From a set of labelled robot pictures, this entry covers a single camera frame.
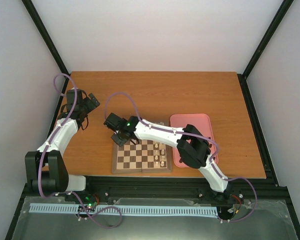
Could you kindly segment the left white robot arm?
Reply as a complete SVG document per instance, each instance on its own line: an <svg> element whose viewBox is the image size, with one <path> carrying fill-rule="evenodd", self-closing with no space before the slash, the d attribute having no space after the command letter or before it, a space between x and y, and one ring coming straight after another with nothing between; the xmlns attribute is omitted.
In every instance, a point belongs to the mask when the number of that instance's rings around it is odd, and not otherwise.
<svg viewBox="0 0 300 240"><path fill-rule="evenodd" d="M69 174L63 160L65 150L79 129L85 130L83 122L100 102L84 90L74 89L66 92L66 104L61 106L60 114L47 140L36 150L25 155L27 187L30 192L52 194L74 192L82 201L93 198L94 188L83 175Z"/></svg>

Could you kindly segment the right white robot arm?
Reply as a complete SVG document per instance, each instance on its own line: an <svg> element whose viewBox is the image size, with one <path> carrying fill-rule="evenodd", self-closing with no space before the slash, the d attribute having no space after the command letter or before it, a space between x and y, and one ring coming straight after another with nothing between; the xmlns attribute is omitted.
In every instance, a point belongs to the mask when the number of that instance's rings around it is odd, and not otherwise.
<svg viewBox="0 0 300 240"><path fill-rule="evenodd" d="M194 125L187 124L184 128L170 127L139 116L125 119L114 113L110 113L103 124L113 131L111 138L119 147L130 140L149 140L177 149L182 162L199 170L205 177L211 191L210 198L218 202L229 199L229 179L215 163L216 154L211 153L210 144L214 142L204 137Z"/></svg>

